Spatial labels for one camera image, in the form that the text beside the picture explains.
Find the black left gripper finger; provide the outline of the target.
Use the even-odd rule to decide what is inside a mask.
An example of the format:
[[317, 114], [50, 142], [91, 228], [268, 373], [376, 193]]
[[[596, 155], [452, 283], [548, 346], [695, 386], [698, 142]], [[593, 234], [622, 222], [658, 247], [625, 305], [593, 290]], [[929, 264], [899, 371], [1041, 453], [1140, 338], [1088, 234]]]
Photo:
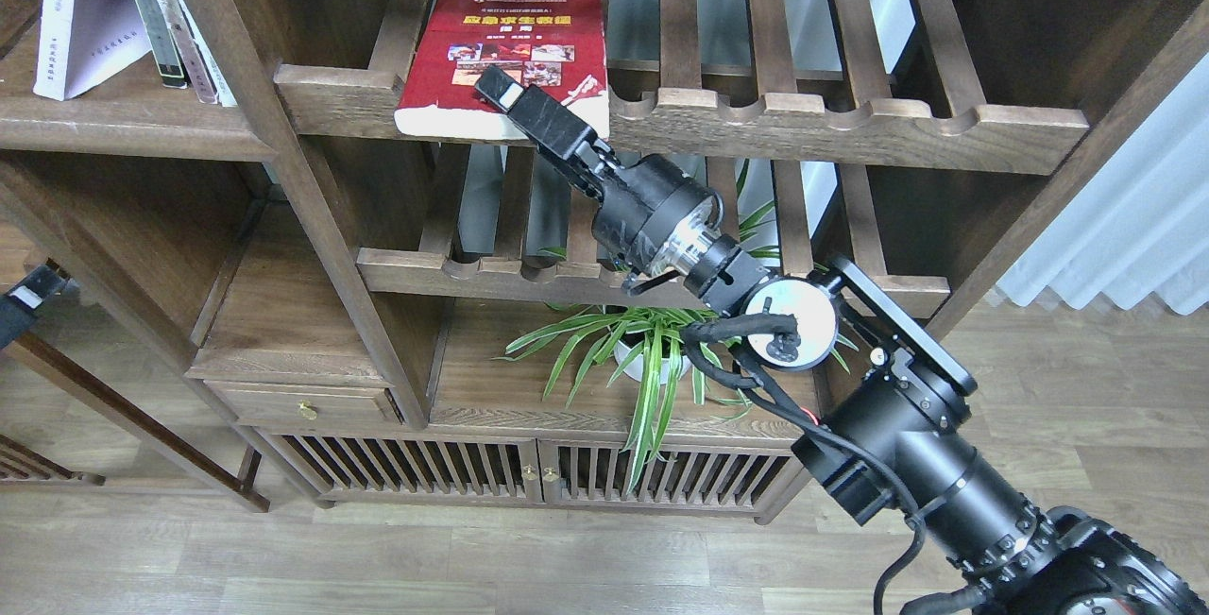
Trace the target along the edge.
[[63, 291], [68, 282], [56, 267], [39, 265], [5, 292], [5, 314], [31, 317], [45, 301]]

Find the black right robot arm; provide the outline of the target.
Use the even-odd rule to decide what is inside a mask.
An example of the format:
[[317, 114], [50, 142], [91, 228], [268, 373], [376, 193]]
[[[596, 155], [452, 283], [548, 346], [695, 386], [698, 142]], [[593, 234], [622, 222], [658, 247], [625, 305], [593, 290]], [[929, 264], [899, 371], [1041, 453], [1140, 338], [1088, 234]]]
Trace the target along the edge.
[[[805, 278], [777, 274], [721, 233], [721, 199], [669, 159], [621, 164], [597, 132], [536, 85], [488, 65], [475, 89], [571, 185], [600, 203], [592, 236], [650, 285], [682, 275], [716, 318], [683, 331], [687, 356], [722, 385], [803, 430], [793, 452], [854, 520], [898, 507], [914, 533], [874, 590], [933, 538], [964, 588], [906, 603], [906, 614], [1204, 614], [1188, 584], [1113, 526], [1042, 512], [958, 429], [976, 381], [858, 266], [833, 259]], [[872, 349], [854, 394], [820, 424], [773, 369], [825, 361], [846, 319]]]

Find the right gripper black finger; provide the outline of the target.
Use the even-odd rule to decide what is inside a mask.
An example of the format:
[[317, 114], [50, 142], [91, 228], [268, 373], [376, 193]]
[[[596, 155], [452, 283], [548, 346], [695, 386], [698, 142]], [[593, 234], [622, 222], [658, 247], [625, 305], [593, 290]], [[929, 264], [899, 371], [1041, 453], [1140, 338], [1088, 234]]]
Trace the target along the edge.
[[519, 85], [496, 65], [486, 68], [474, 89], [536, 143], [540, 153], [557, 162], [569, 162], [582, 146], [598, 140], [597, 132], [569, 108], [536, 85]]

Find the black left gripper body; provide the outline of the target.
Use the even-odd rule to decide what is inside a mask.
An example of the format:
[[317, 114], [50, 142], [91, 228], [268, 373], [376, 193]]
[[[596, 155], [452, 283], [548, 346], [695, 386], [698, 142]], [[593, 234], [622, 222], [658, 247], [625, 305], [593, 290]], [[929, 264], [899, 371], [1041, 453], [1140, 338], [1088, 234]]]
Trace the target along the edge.
[[0, 349], [34, 326], [34, 309], [18, 298], [1, 298]]

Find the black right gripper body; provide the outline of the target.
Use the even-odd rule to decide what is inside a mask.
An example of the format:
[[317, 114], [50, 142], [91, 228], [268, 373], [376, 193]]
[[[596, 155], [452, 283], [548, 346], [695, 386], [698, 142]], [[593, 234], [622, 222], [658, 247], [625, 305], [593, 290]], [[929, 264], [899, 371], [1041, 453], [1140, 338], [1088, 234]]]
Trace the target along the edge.
[[571, 185], [601, 203], [592, 236], [626, 263], [621, 289], [637, 297], [677, 278], [708, 309], [742, 314], [760, 289], [779, 282], [734, 237], [708, 219], [721, 209], [712, 188], [660, 155], [623, 167], [600, 140], [580, 143], [562, 159]]

